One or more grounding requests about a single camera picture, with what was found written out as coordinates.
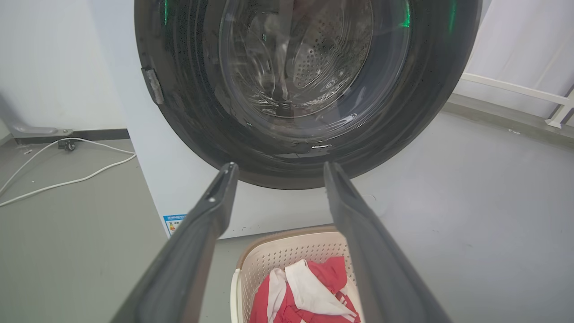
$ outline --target red and white shirt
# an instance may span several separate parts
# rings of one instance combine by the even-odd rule
[[[359,296],[347,281],[344,257],[318,264],[301,260],[263,280],[249,323],[360,323]]]

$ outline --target perforated basket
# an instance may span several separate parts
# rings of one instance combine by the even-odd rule
[[[272,269],[285,269],[301,259],[322,263],[333,256],[345,257],[348,281],[355,283],[347,240],[334,226],[293,230],[253,242],[237,262],[231,280],[231,322],[249,322],[253,297]],[[354,305],[362,315],[360,301]]]

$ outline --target basket rim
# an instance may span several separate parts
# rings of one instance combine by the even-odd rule
[[[270,234],[265,237],[261,237],[255,241],[253,241],[241,254],[239,260],[237,261],[237,265],[235,266],[236,269],[240,269],[243,267],[243,262],[245,258],[249,255],[249,253],[255,249],[256,247],[271,242],[275,240],[291,238],[296,236],[305,236],[308,234],[315,234],[315,233],[329,233],[329,232],[338,232],[334,225],[322,225],[322,226],[313,226],[311,228],[303,228],[303,229],[295,229],[284,231],[280,233]]]

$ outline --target front-loading washing machine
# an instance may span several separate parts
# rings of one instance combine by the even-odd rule
[[[382,214],[422,143],[409,144],[463,72],[480,16],[480,0],[91,6],[166,234],[223,164],[239,165],[223,237],[332,222],[327,161]]]

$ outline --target washing machine door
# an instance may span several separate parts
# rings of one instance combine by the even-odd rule
[[[480,0],[136,0],[150,95],[216,168],[321,187],[408,145],[457,84]]]

